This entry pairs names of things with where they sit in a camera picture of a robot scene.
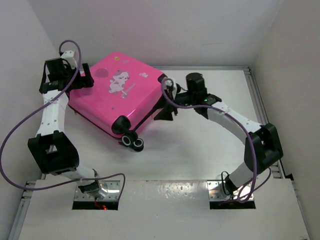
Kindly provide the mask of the pink hard-shell suitcase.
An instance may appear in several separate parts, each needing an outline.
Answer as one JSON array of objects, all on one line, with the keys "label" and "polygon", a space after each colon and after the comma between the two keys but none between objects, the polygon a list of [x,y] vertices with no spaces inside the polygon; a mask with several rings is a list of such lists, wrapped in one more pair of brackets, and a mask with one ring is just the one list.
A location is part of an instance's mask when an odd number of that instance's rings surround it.
[{"label": "pink hard-shell suitcase", "polygon": [[89,69],[93,87],[71,90],[68,105],[120,145],[141,152],[139,133],[153,120],[153,108],[168,106],[162,92],[166,74],[120,52]]}]

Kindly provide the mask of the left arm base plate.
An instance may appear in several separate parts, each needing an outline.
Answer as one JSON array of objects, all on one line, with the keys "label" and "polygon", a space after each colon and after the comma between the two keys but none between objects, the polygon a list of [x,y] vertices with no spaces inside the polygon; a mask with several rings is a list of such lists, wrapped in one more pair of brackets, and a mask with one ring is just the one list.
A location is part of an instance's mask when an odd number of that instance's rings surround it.
[{"label": "left arm base plate", "polygon": [[93,202],[95,199],[102,202],[117,201],[120,196],[121,185],[119,180],[100,180],[85,186],[78,186],[74,200],[77,202]]}]

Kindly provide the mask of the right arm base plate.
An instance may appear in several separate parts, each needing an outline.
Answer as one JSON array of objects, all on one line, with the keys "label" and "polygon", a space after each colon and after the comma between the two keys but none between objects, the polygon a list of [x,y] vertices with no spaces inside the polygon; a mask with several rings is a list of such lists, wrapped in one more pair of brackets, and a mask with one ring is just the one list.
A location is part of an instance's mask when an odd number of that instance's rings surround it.
[{"label": "right arm base plate", "polygon": [[223,184],[221,180],[208,180],[207,182],[209,200],[213,202],[223,202],[228,200],[237,201],[238,198],[244,201],[251,190],[251,183],[245,186],[241,186],[235,190],[232,194],[225,194],[227,191],[223,191]]}]

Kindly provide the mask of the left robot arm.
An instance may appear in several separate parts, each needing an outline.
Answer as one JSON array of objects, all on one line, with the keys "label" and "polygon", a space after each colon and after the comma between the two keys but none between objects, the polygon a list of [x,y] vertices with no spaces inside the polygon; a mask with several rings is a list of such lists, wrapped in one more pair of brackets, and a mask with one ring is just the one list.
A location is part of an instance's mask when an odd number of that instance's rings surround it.
[{"label": "left robot arm", "polygon": [[97,171],[80,164],[78,151],[65,134],[69,92],[90,88],[94,83],[88,65],[84,66],[84,76],[76,71],[77,66],[72,56],[45,61],[39,88],[44,109],[40,127],[35,137],[28,140],[27,146],[43,174],[74,180],[83,194],[101,200],[106,193],[98,180]]}]

